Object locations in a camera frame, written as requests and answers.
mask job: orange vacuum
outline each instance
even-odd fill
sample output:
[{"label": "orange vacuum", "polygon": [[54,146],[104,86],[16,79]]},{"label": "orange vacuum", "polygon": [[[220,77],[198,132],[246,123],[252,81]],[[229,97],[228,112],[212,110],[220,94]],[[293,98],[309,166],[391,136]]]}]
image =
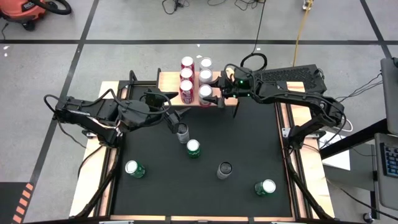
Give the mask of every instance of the orange vacuum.
[{"label": "orange vacuum", "polygon": [[65,6],[58,9],[57,4],[45,0],[0,0],[0,17],[9,22],[22,24],[25,30],[35,29],[35,21],[44,17],[46,11],[59,15],[68,15],[72,12],[66,0],[57,0]]}]

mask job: green soda can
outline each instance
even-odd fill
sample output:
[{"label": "green soda can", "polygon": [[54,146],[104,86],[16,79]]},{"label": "green soda can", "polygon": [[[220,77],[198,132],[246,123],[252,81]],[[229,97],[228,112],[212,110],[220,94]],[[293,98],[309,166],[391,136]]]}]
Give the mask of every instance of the green soda can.
[{"label": "green soda can", "polygon": [[141,178],[145,174],[145,167],[136,161],[129,161],[126,163],[125,170],[128,174],[135,178]]},{"label": "green soda can", "polygon": [[187,152],[189,157],[197,158],[200,156],[200,144],[198,141],[191,139],[187,143]]},{"label": "green soda can", "polygon": [[263,196],[263,195],[269,195],[274,193],[276,189],[276,184],[274,181],[267,179],[262,182],[258,182],[254,186],[254,190],[256,190],[256,194]]}]

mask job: soda can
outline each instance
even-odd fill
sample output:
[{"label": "soda can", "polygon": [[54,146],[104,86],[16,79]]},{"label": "soda can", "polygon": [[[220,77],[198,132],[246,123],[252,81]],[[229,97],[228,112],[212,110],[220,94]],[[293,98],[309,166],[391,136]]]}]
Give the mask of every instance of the soda can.
[{"label": "soda can", "polygon": [[146,173],[145,167],[136,161],[127,162],[125,170],[128,174],[135,178],[141,178]]},{"label": "soda can", "polygon": [[227,178],[232,173],[232,165],[229,162],[222,162],[218,166],[217,177],[221,180]]},{"label": "soda can", "polygon": [[200,156],[200,144],[198,141],[191,139],[187,143],[187,152],[189,157],[197,158]]},{"label": "soda can", "polygon": [[186,144],[189,141],[188,125],[184,123],[179,124],[177,137],[181,144]]},{"label": "soda can", "polygon": [[193,102],[193,83],[190,80],[184,80],[180,84],[181,100],[185,104]]},{"label": "soda can", "polygon": [[213,62],[210,58],[205,57],[200,60],[200,70],[202,71],[203,69],[213,69]]},{"label": "soda can", "polygon": [[199,104],[202,106],[210,106],[210,102],[204,100],[204,97],[208,96],[213,96],[213,89],[207,85],[204,84],[199,88]]},{"label": "soda can", "polygon": [[193,72],[189,68],[183,68],[180,72],[180,80],[190,80],[193,83]]},{"label": "soda can", "polygon": [[186,56],[181,59],[181,70],[184,68],[189,68],[195,74],[195,64],[193,63],[193,58]]},{"label": "soda can", "polygon": [[276,184],[273,180],[270,179],[258,182],[254,186],[256,194],[258,194],[259,196],[272,194],[274,193],[275,189],[276,189]]},{"label": "soda can", "polygon": [[209,82],[213,81],[213,72],[207,68],[203,69],[199,73],[199,82],[200,85],[208,84]]}]

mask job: black mat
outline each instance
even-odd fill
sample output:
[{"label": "black mat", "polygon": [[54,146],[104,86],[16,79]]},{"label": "black mat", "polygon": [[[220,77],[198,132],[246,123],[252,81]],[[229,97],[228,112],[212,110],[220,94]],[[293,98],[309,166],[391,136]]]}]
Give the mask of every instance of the black mat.
[{"label": "black mat", "polygon": [[[183,122],[201,144],[198,159],[188,157],[164,123],[126,136],[113,215],[291,217],[274,105],[243,99],[235,119],[232,108],[192,108]],[[132,159],[146,167],[144,178],[124,171]],[[224,161],[233,173],[219,180]],[[277,190],[258,197],[254,184],[264,179]]]}]

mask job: wooden table frame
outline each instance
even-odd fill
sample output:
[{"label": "wooden table frame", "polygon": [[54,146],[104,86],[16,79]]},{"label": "wooden table frame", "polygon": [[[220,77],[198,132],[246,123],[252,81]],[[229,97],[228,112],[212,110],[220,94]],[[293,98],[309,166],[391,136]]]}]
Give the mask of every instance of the wooden table frame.
[{"label": "wooden table frame", "polygon": [[[166,85],[162,84],[164,81],[163,78],[165,75],[173,75],[172,73],[162,73],[158,72],[157,81],[149,81],[149,82],[135,82],[135,85],[138,86],[159,86],[159,88],[163,91],[173,91],[176,87],[170,88],[161,88],[161,86]],[[120,81],[120,82],[103,82],[101,89],[99,91],[99,95],[102,95],[106,90],[112,88],[115,92],[118,93],[118,96],[121,98],[125,98],[126,95],[130,95],[132,92],[127,92],[127,89],[124,88],[129,82]],[[293,91],[304,91],[303,83],[301,82],[288,82],[287,87]],[[112,98],[111,94],[106,95],[105,98]],[[230,101],[230,105],[236,104],[235,101]],[[285,104],[275,104],[275,108],[277,111],[277,119],[279,125],[279,135],[282,136],[281,128],[290,127],[290,123],[293,121],[295,125],[302,125],[311,119],[310,111],[307,107]],[[290,119],[289,123],[289,113],[292,114],[293,118]],[[309,146],[313,146],[318,149],[318,144],[316,139],[305,139],[305,144]],[[89,155],[92,151],[94,151],[99,146],[99,142],[96,138],[89,139],[87,142],[87,148],[84,155],[84,158]],[[76,185],[75,196],[73,198],[72,207],[70,210],[70,216],[76,215],[79,213],[83,207],[87,204],[88,201],[92,198],[93,194],[96,192],[101,179],[103,179],[109,172],[112,167],[114,157],[116,154],[116,149],[101,149],[95,155],[93,155],[90,159],[88,159],[85,165],[81,168],[80,177],[78,179]],[[296,157],[301,157],[301,162],[296,159]],[[305,182],[307,185],[307,189],[311,192],[315,200],[321,205],[324,211],[329,214],[331,217],[334,217],[333,207],[330,200],[330,195],[328,191],[328,186],[326,183],[325,173],[323,171],[322,160],[318,152],[315,152],[314,149],[311,149],[307,146],[304,146],[299,155],[291,154],[290,155],[295,170],[299,172],[299,168],[302,169],[303,174],[305,176]],[[289,222],[295,221],[297,217],[300,218],[310,218],[308,214],[312,215],[313,218],[317,218],[314,212],[306,210],[306,204],[303,199],[303,195],[300,189],[296,184],[293,184],[291,179],[288,179],[289,185],[289,194],[290,194],[290,207],[292,211],[292,217],[254,217],[255,222]],[[100,199],[98,205],[91,211],[90,217],[92,216],[106,216],[110,215],[112,220],[148,220],[148,221],[165,221],[167,219],[166,216],[148,216],[148,215],[111,215],[109,212],[110,208],[110,199],[111,194],[113,192],[114,181],[108,184],[106,190],[103,193],[102,198]],[[214,222],[248,222],[248,217],[181,217],[181,216],[171,216],[168,217],[171,221],[199,221],[199,220],[208,220]]]}]

